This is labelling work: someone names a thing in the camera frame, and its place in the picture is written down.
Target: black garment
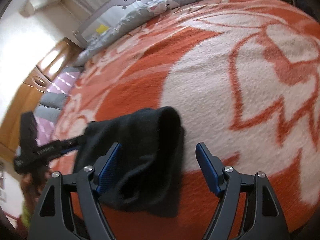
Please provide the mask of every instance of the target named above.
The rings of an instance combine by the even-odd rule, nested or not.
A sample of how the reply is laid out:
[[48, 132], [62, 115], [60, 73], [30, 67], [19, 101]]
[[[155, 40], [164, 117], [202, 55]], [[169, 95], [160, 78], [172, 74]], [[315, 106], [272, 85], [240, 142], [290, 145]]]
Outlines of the black garment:
[[113, 120], [91, 122], [74, 172], [92, 165], [114, 142], [122, 144], [113, 187], [100, 202], [117, 210], [177, 215], [184, 130], [172, 107], [141, 109]]

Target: silver bolt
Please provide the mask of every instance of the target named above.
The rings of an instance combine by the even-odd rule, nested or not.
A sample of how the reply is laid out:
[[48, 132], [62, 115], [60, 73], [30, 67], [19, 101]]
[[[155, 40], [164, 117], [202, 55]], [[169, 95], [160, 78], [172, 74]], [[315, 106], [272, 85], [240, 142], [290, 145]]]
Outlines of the silver bolt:
[[89, 172], [89, 171], [92, 171], [92, 170], [93, 170], [93, 167], [92, 167], [91, 165], [88, 165], [88, 166], [85, 166], [85, 167], [83, 168], [83, 170], [84, 170], [85, 172]]
[[258, 171], [258, 177], [260, 177], [260, 178], [264, 178], [266, 175], [265, 175], [265, 173], [264, 172], [262, 172], [262, 171]]
[[233, 168], [232, 168], [231, 166], [226, 166], [226, 167], [224, 167], [224, 170], [225, 170], [226, 172], [233, 172]]
[[60, 172], [55, 171], [55, 172], [53, 172], [53, 173], [51, 174], [51, 176], [52, 176], [53, 178], [59, 177], [59, 176], [60, 176]]

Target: person's hand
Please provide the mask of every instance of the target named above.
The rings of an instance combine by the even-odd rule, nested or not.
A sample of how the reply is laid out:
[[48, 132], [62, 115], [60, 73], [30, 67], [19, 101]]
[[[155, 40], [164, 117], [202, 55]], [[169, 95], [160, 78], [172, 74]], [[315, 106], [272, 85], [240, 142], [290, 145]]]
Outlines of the person's hand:
[[43, 183], [41, 183], [41, 185], [37, 187], [33, 184], [31, 173], [28, 173], [22, 177], [20, 187], [24, 196], [26, 208], [28, 209], [30, 214], [33, 214], [42, 190], [46, 182], [50, 178], [52, 172], [52, 169], [48, 169], [44, 174]]

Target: orange blanket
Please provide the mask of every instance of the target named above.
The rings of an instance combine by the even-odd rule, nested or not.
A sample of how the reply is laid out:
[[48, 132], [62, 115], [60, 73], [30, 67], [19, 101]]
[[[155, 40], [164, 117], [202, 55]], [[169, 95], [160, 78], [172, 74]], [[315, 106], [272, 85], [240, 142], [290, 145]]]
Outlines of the orange blanket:
[[[186, 129], [179, 215], [104, 208], [117, 239], [202, 238], [217, 198], [195, 159], [198, 142], [241, 173], [264, 171], [290, 231], [307, 222], [320, 191], [319, 38], [318, 23], [279, 0], [204, 0], [159, 15], [94, 56], [55, 138], [144, 107], [175, 107]], [[52, 166], [70, 173], [74, 157]]]

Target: wooden furniture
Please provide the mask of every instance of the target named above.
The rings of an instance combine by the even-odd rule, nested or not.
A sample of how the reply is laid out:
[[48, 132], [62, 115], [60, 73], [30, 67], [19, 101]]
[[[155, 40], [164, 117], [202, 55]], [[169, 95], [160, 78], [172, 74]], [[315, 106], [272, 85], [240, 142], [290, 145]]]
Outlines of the wooden furniture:
[[19, 87], [0, 127], [0, 156], [6, 161], [12, 162], [19, 145], [21, 113], [36, 108], [53, 79], [81, 51], [79, 46], [64, 38], [36, 65]]

